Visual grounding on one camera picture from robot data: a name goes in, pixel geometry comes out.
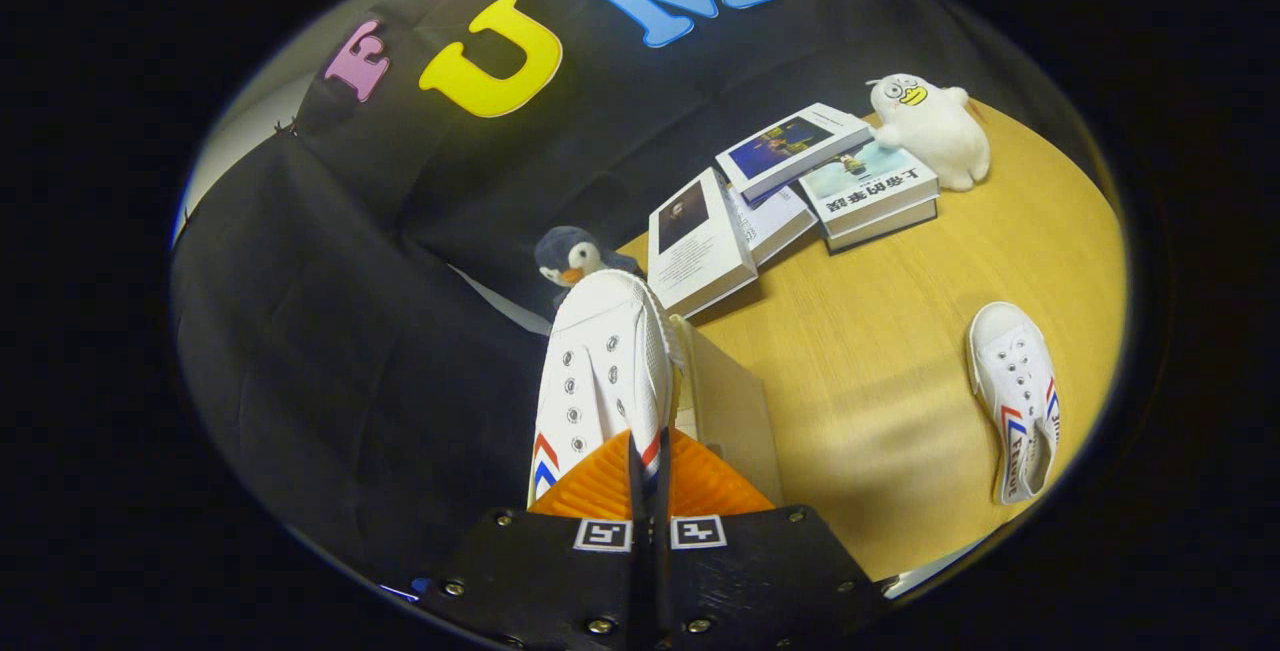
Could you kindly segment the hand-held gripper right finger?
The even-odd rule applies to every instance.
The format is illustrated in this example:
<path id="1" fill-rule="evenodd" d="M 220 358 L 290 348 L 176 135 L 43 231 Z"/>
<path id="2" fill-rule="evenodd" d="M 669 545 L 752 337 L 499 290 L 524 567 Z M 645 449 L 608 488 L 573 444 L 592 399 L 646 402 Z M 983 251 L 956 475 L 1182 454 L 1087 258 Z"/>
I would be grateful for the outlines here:
<path id="1" fill-rule="evenodd" d="M 842 650 L 886 614 L 873 581 L 808 505 L 748 512 L 740 475 L 667 428 L 655 495 L 660 650 Z"/>

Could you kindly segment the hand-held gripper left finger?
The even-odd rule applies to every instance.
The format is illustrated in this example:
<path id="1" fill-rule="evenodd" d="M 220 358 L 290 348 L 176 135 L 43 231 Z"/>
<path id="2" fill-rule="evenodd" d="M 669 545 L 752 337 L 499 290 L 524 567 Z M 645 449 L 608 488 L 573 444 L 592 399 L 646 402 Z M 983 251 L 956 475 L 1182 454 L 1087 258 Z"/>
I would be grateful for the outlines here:
<path id="1" fill-rule="evenodd" d="M 428 573 L 421 611 L 502 650 L 645 650 L 644 519 L 492 508 Z"/>

